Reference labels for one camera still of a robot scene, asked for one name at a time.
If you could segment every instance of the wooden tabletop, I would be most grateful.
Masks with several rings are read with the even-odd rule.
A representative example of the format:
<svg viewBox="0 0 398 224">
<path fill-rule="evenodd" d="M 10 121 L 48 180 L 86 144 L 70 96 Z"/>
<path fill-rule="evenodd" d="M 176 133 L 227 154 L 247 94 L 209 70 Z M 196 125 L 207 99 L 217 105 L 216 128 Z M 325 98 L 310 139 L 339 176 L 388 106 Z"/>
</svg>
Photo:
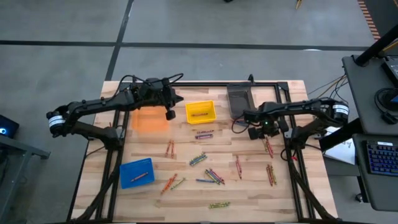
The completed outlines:
<svg viewBox="0 0 398 224">
<path fill-rule="evenodd" d="M 287 81 L 292 101 L 307 99 L 303 81 Z M 104 82 L 101 96 L 110 97 L 118 82 Z M 225 87 L 175 87 L 178 95 L 184 97 L 174 107 L 176 118 L 159 125 L 145 124 L 136 120 L 139 112 L 131 112 L 126 135 L 123 162 L 152 158 L 155 182 L 131 189 L 121 189 L 119 184 L 114 222 L 282 222 L 297 221 L 292 186 L 287 163 L 280 158 L 284 148 L 282 135 L 270 138 L 274 158 L 265 152 L 261 140 L 250 140 L 248 133 L 234 134 L 229 115 Z M 256 106 L 264 101 L 276 101 L 273 88 L 253 87 L 252 95 Z M 217 120 L 208 124 L 187 123 L 185 104 L 194 101 L 213 100 Z M 113 112 L 97 114 L 95 125 L 109 126 Z M 311 122 L 310 115 L 296 116 L 297 125 Z M 196 140 L 198 130 L 213 129 L 211 139 Z M 175 141 L 175 156 L 165 157 L 167 143 Z M 318 146 L 315 140 L 309 144 Z M 88 146 L 91 152 L 102 144 L 93 141 Z M 189 161 L 205 152 L 208 158 L 191 167 Z M 236 155 L 242 167 L 242 180 L 235 166 Z M 335 203 L 319 150 L 307 147 L 303 150 L 310 188 L 330 214 L 337 217 Z M 78 217 L 98 193 L 103 175 L 106 150 L 87 157 L 81 174 L 72 218 Z M 277 185 L 271 187 L 266 172 L 267 165 L 274 167 Z M 205 169 L 212 168 L 225 180 L 225 185 L 196 182 L 203 179 Z M 187 180 L 178 188 L 160 194 L 164 185 L 175 173 L 176 180 Z M 300 191 L 305 216 L 303 193 Z M 228 208 L 209 209 L 211 203 L 231 202 Z"/>
</svg>

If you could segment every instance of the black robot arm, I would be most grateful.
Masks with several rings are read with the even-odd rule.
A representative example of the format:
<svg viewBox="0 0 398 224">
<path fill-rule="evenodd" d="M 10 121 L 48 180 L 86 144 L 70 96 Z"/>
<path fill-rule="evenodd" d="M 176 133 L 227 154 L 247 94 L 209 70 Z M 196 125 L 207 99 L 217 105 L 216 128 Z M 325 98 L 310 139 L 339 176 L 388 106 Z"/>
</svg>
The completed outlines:
<svg viewBox="0 0 398 224">
<path fill-rule="evenodd" d="M 303 149 L 308 137 L 322 133 L 329 126 L 341 127 L 348 121 L 348 106 L 330 98 L 320 98 L 294 103 L 265 102 L 257 111 L 244 111 L 243 117 L 247 123 L 260 126 L 249 128 L 251 139 L 264 138 L 264 135 L 275 136 L 282 132 L 289 132 L 289 128 L 282 116 L 312 114 L 317 118 L 304 127 L 297 126 L 291 130 L 290 143 Z"/>
<path fill-rule="evenodd" d="M 90 124 L 79 122 L 82 116 L 96 114 L 105 111 L 133 111 L 143 106 L 164 106 L 167 110 L 166 118 L 171 120 L 175 117 L 171 110 L 176 103 L 183 100 L 181 96 L 175 94 L 175 90 L 170 86 L 171 78 L 180 79 L 183 74 L 174 75 L 169 78 L 149 78 L 142 83 L 136 83 L 136 77 L 132 77 L 132 83 L 119 83 L 118 90 L 112 97 L 101 97 L 97 100 L 82 100 L 63 105 L 54 111 L 47 113 L 50 132 L 53 137 L 66 136 L 67 134 L 80 134 L 85 138 L 100 139 L 107 149 L 119 147 L 119 136 L 116 130 L 111 127 L 99 128 Z"/>
</svg>

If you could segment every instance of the blue bin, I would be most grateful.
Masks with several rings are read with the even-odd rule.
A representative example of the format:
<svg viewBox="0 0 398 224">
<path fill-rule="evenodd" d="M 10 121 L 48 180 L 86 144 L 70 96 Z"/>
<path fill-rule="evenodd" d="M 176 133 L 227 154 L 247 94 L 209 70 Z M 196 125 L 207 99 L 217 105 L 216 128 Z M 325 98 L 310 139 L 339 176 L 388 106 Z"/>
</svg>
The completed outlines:
<svg viewBox="0 0 398 224">
<path fill-rule="evenodd" d="M 146 172 L 148 172 L 147 175 L 131 182 L 132 179 Z M 122 189 L 149 184 L 153 181 L 155 181 L 155 174 L 151 158 L 120 165 L 120 182 Z"/>
</svg>

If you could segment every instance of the white paper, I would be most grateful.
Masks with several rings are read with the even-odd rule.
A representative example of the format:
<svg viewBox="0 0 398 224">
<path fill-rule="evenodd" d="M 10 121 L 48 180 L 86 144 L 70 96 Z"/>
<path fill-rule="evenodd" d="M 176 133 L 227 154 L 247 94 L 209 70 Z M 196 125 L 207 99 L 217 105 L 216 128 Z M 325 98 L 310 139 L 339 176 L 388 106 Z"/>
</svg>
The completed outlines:
<svg viewBox="0 0 398 224">
<path fill-rule="evenodd" d="M 328 132 L 326 134 L 329 135 L 339 128 L 329 127 L 326 129 Z M 343 143 L 340 143 L 333 148 L 326 150 L 325 156 L 336 159 L 341 162 L 346 162 L 352 165 L 355 165 L 355 146 L 353 139 L 349 139 Z"/>
</svg>

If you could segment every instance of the keyboard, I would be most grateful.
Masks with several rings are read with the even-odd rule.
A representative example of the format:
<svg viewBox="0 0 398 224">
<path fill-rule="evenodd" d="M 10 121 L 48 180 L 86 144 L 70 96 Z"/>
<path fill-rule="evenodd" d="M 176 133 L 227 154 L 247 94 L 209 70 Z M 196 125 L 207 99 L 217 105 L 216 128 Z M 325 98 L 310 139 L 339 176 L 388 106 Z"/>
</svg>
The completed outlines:
<svg viewBox="0 0 398 224">
<path fill-rule="evenodd" d="M 366 141 L 366 149 L 370 173 L 398 176 L 398 144 Z"/>
</svg>

